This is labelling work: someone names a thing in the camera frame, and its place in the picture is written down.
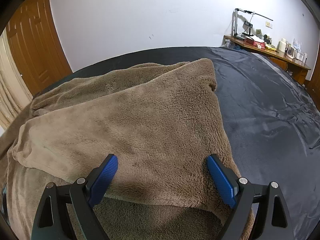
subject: beige curtain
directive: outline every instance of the beige curtain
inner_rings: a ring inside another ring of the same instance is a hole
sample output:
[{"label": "beige curtain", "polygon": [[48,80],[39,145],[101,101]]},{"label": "beige curtain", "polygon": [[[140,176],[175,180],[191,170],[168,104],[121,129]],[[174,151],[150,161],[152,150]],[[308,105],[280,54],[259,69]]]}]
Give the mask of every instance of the beige curtain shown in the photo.
[{"label": "beige curtain", "polygon": [[0,36],[0,125],[6,129],[32,100],[10,52],[6,30]]}]

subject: table covered with black sheet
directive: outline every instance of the table covered with black sheet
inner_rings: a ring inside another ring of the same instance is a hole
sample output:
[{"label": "table covered with black sheet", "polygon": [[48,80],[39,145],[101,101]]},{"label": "table covered with black sheet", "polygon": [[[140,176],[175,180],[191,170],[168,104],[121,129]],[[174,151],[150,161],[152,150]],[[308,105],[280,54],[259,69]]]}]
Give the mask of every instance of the table covered with black sheet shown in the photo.
[{"label": "table covered with black sheet", "polygon": [[295,238],[306,239],[320,218],[320,114],[305,90],[280,68],[281,75],[254,54],[227,48],[151,49],[98,62],[45,91],[75,77],[136,64],[200,58],[213,61],[224,129],[241,175],[257,184],[277,181]]}]

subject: white wall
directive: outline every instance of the white wall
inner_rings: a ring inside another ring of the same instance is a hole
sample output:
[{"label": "white wall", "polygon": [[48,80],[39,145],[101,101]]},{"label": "white wall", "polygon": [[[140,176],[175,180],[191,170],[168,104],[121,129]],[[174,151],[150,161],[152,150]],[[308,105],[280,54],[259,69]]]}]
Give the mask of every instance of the white wall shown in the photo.
[{"label": "white wall", "polygon": [[[121,54],[161,47],[220,46],[231,33],[234,8],[255,10],[254,29],[273,44],[297,38],[314,67],[319,28],[301,0],[50,0],[63,50],[73,71]],[[238,22],[239,31],[242,23]]]}]

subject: blue gripper pad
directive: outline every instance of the blue gripper pad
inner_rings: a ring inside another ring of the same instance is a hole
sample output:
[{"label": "blue gripper pad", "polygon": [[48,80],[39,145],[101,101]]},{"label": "blue gripper pad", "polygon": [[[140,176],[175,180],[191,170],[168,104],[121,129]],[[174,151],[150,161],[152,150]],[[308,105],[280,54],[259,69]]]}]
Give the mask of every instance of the blue gripper pad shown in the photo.
[{"label": "blue gripper pad", "polygon": [[207,157],[207,167],[223,202],[233,208],[236,205],[233,187],[212,156]]},{"label": "blue gripper pad", "polygon": [[90,207],[93,208],[94,205],[101,202],[107,188],[116,174],[117,169],[118,158],[113,155],[90,187],[90,198],[88,200]]}]

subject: silver screw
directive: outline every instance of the silver screw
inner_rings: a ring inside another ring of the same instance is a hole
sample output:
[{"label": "silver screw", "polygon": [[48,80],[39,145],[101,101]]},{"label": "silver screw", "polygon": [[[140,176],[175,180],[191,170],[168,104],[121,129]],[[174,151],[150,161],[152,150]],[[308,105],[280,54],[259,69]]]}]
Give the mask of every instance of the silver screw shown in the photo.
[{"label": "silver screw", "polygon": [[78,183],[78,184],[84,184],[84,182],[85,182],[85,178],[79,178],[79,179],[77,179],[77,183]]},{"label": "silver screw", "polygon": [[244,178],[244,177],[241,177],[241,178],[239,179],[239,182],[240,182],[241,184],[247,184],[247,183],[248,183],[248,180],[247,180],[246,178]]},{"label": "silver screw", "polygon": [[49,183],[47,184],[46,188],[52,188],[52,187],[53,187],[53,185],[54,185],[54,183],[53,183],[53,182],[49,182]]},{"label": "silver screw", "polygon": [[277,188],[277,187],[279,187],[279,185],[278,185],[278,183],[273,181],[273,182],[271,182],[271,187]]}]

